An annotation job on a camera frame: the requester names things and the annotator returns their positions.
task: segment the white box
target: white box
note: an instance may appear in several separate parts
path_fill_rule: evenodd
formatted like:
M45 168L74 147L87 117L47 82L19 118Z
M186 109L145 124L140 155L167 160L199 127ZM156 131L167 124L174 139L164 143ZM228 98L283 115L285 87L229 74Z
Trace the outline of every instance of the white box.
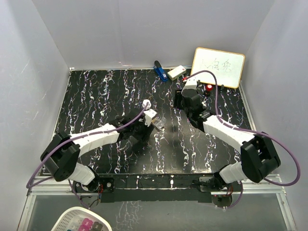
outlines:
M186 73L186 69L183 66L178 66L174 68L173 70L168 72L169 78L173 81L180 77L181 75L184 75Z

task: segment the white wall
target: white wall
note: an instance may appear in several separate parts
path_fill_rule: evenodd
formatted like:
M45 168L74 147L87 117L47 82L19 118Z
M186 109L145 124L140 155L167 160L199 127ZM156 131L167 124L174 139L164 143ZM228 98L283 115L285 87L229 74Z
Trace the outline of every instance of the white wall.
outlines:
M242 80L258 130L279 138L296 154L302 176L287 187L299 231L308 219L308 2L276 1L247 55ZM284 182L295 178L292 159L279 149Z
M246 53L273 0L33 0L69 67L192 65L197 47Z
M13 231L69 69L31 0L0 0L0 230Z

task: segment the plastic basket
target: plastic basket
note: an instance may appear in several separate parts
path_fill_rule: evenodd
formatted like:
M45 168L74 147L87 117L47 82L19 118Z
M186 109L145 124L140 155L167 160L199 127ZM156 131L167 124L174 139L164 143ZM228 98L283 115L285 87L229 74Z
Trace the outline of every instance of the plastic basket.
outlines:
M78 231L86 218L93 221L93 224L95 222L102 224L101 231L112 231L105 219L82 207L72 207L62 213L51 231Z

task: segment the blue stapler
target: blue stapler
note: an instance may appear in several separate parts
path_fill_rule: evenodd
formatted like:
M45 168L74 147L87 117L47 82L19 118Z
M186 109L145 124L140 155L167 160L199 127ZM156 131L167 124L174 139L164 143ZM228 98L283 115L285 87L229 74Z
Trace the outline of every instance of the blue stapler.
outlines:
M163 82L166 82L168 80L165 71L163 70L161 64L157 60L154 62L154 70L156 71L156 73L159 75L159 77Z

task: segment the small whiteboard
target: small whiteboard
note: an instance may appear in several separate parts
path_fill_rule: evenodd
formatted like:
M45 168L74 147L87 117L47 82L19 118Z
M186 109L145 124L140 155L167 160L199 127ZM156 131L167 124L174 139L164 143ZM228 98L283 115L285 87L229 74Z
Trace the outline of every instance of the small whiteboard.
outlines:
M207 48L196 49L194 54L192 73L208 70L214 73L219 86L238 88L240 85L245 55ZM201 73L195 76L201 83L215 85L211 74Z

